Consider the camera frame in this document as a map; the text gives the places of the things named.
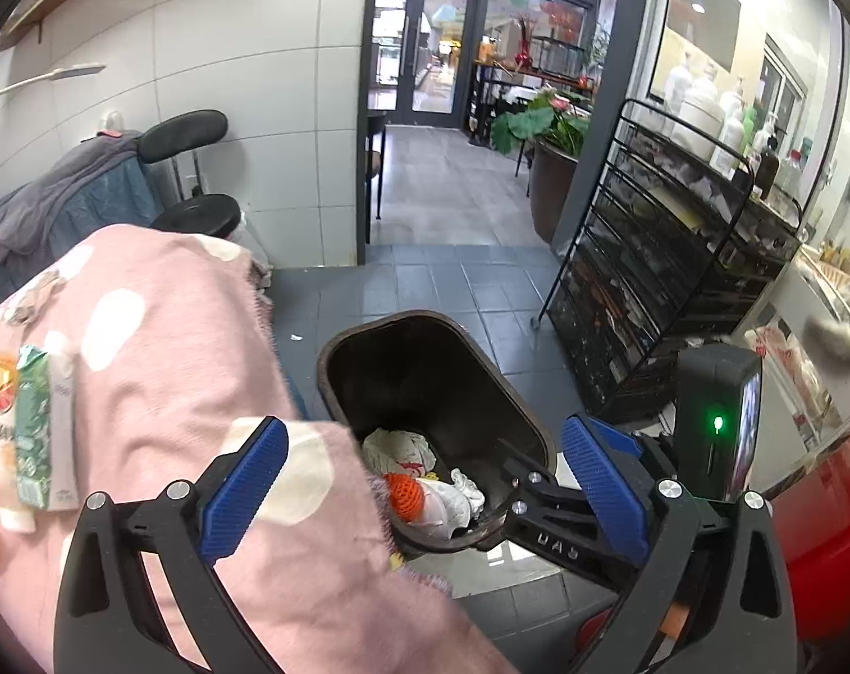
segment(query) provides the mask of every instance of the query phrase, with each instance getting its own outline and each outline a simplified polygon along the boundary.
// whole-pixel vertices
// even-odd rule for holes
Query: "silver bolt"
[[[743,501],[747,502],[747,506],[751,509],[761,509],[765,506],[765,500],[762,498],[762,495],[755,491],[747,491],[743,495]]]
[[[659,493],[663,497],[668,497],[669,499],[677,499],[681,496],[681,493],[684,491],[684,487],[681,486],[677,481],[671,481],[671,479],[663,479],[659,482]]]
[[[85,506],[89,509],[100,509],[105,502],[107,502],[107,495],[104,494],[103,491],[96,491],[88,497],[87,502],[85,502]]]
[[[170,499],[184,499],[189,491],[188,481],[173,481],[166,487],[166,496]]]

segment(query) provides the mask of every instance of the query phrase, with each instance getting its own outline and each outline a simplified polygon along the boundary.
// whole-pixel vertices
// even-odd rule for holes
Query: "brown planter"
[[[552,240],[577,165],[578,160],[543,139],[534,144],[534,161],[528,174],[531,220],[544,243]]]

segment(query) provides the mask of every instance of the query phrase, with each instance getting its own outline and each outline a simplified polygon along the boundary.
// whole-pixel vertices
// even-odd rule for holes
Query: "glass door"
[[[368,107],[391,124],[458,126],[474,0],[374,0]]]

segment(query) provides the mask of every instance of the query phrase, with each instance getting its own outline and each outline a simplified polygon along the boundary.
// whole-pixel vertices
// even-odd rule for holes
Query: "pink blanket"
[[[335,423],[302,423],[271,349],[250,255],[232,243],[127,225],[58,261],[68,281],[26,341],[58,331],[76,362],[76,470],[82,498],[157,496],[195,479],[271,414],[289,422],[284,470],[237,553],[216,566],[285,671],[512,672],[439,590],[392,571],[356,444]],[[0,349],[18,330],[0,306]],[[42,666],[76,513],[37,513],[38,530],[0,527],[0,612]],[[180,652],[202,658],[156,558],[148,565]]]

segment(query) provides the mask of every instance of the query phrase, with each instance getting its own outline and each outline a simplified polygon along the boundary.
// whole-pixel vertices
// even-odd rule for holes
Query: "brown bottle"
[[[781,166],[775,152],[777,152],[777,139],[771,136],[768,138],[768,146],[762,152],[762,161],[759,162],[759,169],[756,171],[756,186],[762,190],[763,200],[768,199],[768,193],[771,192],[771,186],[774,185],[777,170]]]

